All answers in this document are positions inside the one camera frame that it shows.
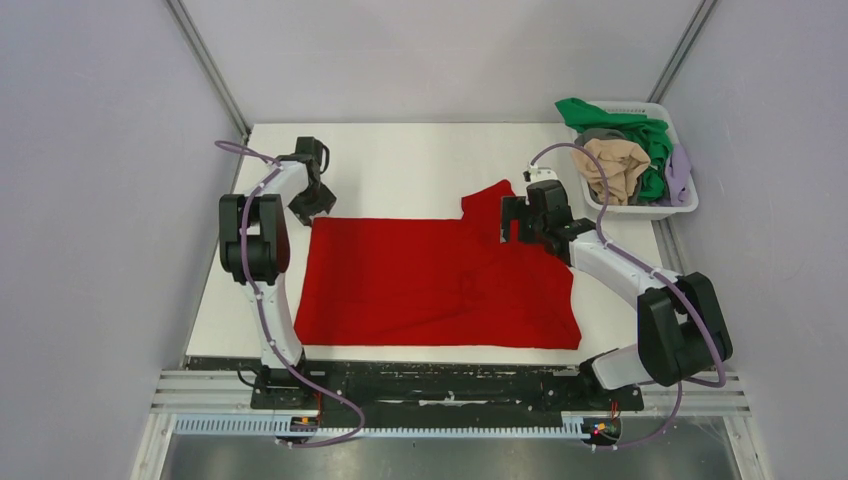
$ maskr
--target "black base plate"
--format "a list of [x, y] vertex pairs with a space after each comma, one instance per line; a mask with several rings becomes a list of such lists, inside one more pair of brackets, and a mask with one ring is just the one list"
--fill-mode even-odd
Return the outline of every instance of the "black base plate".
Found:
[[[239, 366], [257, 368], [259, 362], [193, 357], [188, 364], [190, 370], [234, 370]], [[369, 428], [560, 427], [561, 412], [597, 411], [603, 412], [598, 415], [602, 417], [614, 400], [621, 411], [644, 409], [638, 387], [589, 398], [576, 369], [562, 366], [308, 360], [303, 373], [359, 405]], [[268, 391], [274, 390], [254, 393], [251, 407], [280, 408], [279, 399], [269, 400]], [[316, 396], [307, 393], [300, 394], [305, 399], [302, 405], [287, 401], [288, 408], [314, 407]], [[475, 403], [438, 403], [445, 400]], [[359, 423], [350, 408], [326, 396], [320, 399], [320, 408], [324, 427]]]

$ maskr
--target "beige cloth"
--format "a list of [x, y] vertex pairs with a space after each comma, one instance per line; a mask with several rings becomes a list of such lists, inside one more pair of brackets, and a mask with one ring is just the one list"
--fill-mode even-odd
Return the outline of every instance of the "beige cloth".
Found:
[[[648, 169], [651, 158], [639, 145], [628, 140], [598, 140], [593, 138], [584, 146], [601, 163], [610, 187], [610, 205], [627, 205], [633, 195], [636, 180]], [[571, 151], [574, 166], [589, 182], [589, 187], [604, 200], [604, 184], [592, 160], [580, 150]]]

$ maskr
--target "red cloth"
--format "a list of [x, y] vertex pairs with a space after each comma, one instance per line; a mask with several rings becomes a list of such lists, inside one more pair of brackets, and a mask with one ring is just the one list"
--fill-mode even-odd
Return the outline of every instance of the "red cloth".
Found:
[[510, 195], [503, 180], [464, 197], [461, 220], [315, 219], [300, 340], [576, 349], [571, 271], [539, 245], [499, 241]]

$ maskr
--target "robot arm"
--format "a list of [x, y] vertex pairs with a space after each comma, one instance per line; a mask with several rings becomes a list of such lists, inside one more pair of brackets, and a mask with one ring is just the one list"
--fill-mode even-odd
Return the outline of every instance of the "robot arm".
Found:
[[267, 338], [275, 339], [276, 346], [291, 365], [298, 365], [303, 357], [303, 345], [294, 332], [285, 293], [285, 273], [291, 249], [283, 209], [288, 206], [306, 226], [312, 225], [315, 215], [330, 212], [336, 197], [321, 183], [322, 165], [326, 166], [329, 160], [329, 149], [312, 137], [298, 138], [295, 153], [277, 157], [278, 163], [272, 165], [269, 172], [276, 175], [263, 185], [263, 194], [254, 198], [248, 213], [250, 225], [259, 227], [255, 234], [241, 232], [240, 227], [247, 195], [258, 185], [245, 194], [224, 195], [218, 205], [221, 264], [241, 285], [255, 313], [256, 294], [247, 283], [242, 268], [244, 257], [240, 240], [242, 233], [247, 234], [248, 267], [265, 300], [267, 333], [270, 333], [266, 335], [265, 327], [254, 314], [262, 347], [262, 364], [273, 369], [283, 369], [284, 366]]
[[655, 381], [673, 385], [702, 370], [713, 361], [701, 332], [672, 292], [658, 280], [658, 273], [676, 279], [675, 285], [698, 311], [722, 360], [733, 347], [715, 290], [700, 273], [683, 276], [655, 268], [646, 272], [612, 251], [588, 219], [575, 220], [568, 196], [556, 175], [534, 167], [525, 174], [526, 197], [506, 197], [502, 205], [501, 241], [538, 243], [565, 264], [600, 280], [637, 312], [637, 343], [589, 359], [580, 366], [592, 387], [615, 390], [625, 385]]

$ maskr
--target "lavender cloth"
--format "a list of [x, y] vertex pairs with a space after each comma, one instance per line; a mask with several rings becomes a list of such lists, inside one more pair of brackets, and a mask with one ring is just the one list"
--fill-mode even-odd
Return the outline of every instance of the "lavender cloth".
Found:
[[665, 162], [665, 170], [663, 176], [665, 183], [668, 186], [668, 197], [663, 197], [654, 205], [667, 207], [680, 207], [689, 201], [689, 190], [686, 189], [686, 184], [689, 182], [689, 175], [692, 173], [692, 163], [689, 162], [689, 155], [683, 145], [675, 144], [671, 151], [671, 157]]

